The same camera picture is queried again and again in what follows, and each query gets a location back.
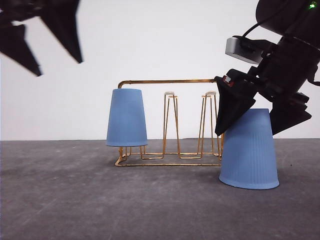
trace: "white wall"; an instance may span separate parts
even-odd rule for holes
[[[224,54],[226,39],[256,23],[258,0],[82,0],[78,30],[85,62],[76,64],[37,18],[27,40],[44,75],[34,77],[1,55],[1,139],[104,139],[112,90],[122,80],[193,79],[224,75],[250,65]],[[279,35],[258,28],[251,38],[277,42]],[[180,135],[195,137],[201,94],[214,84],[145,85],[148,138],[161,138],[165,91],[180,103]],[[320,89],[306,83],[313,118],[279,138],[320,137]],[[271,104],[258,96],[256,108]],[[170,127],[169,137],[174,138]]]

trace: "gold wire rack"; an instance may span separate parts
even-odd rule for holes
[[[122,88],[123,85],[131,84],[188,84],[188,83],[216,83],[214,79],[183,79],[183,80],[127,80],[122,81],[118,84],[118,88]],[[210,105],[210,129],[211,129],[211,151],[204,152],[204,140],[205,140],[205,118],[207,103],[209,100]],[[167,152],[167,130],[168,130],[168,117],[169,117],[169,106],[173,103],[174,110],[174,121],[177,141],[177,152]],[[179,116],[178,116],[178,96],[174,92],[169,91],[164,93],[164,104],[163,104],[163,139],[162,139],[162,152],[147,152],[146,146],[139,146],[139,152],[133,152],[133,147],[120,147],[119,158],[115,162],[117,167],[148,167],[148,166],[203,166],[203,167],[220,167],[221,158],[223,153],[224,145],[224,134],[216,136],[214,138],[214,124],[213,124],[213,109],[214,117],[217,120],[217,99],[215,91],[208,91],[202,96],[202,107],[200,117],[200,127],[197,141],[197,152],[181,152],[181,144],[179,138]],[[217,144],[217,151],[215,151],[215,141]],[[128,160],[132,155],[140,156],[142,160],[161,160],[165,158],[165,155],[177,155],[179,159],[183,160],[200,160],[203,156],[213,156],[217,158],[218,163],[140,163],[130,164],[123,163]]]

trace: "blurry black robot arm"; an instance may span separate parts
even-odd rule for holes
[[[263,28],[282,35],[278,44],[251,40],[246,35],[228,39],[226,54],[258,64],[248,73],[231,69],[216,77],[220,93],[215,132],[224,133],[254,103],[256,93],[272,102],[273,134],[311,118],[305,110],[309,97],[298,92],[306,80],[315,81],[320,62],[320,0],[260,0],[256,19]]]
[[[0,52],[40,76],[39,64],[25,41],[25,25],[36,16],[46,24],[70,55],[81,63],[76,12],[80,0],[0,0]]]

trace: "black cable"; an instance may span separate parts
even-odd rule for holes
[[[268,22],[270,19],[274,18],[276,15],[278,15],[279,13],[281,13],[281,12],[286,8],[287,3],[288,3],[289,1],[290,1],[290,0],[285,1],[285,3],[282,5],[282,7],[281,7],[278,11],[276,11],[274,14],[272,14],[272,15],[269,16],[269,17],[267,17],[265,20],[262,20],[262,21],[256,23],[256,24],[253,25],[251,28],[249,28],[248,31],[246,31],[246,32],[242,35],[242,37],[245,38],[245,37],[246,37],[252,30],[254,30],[256,27],[258,27],[258,26],[260,26],[260,25]]]

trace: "green led light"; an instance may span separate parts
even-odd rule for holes
[[[311,4],[309,5],[309,9],[314,9],[317,6],[317,2],[313,1],[311,2]]]

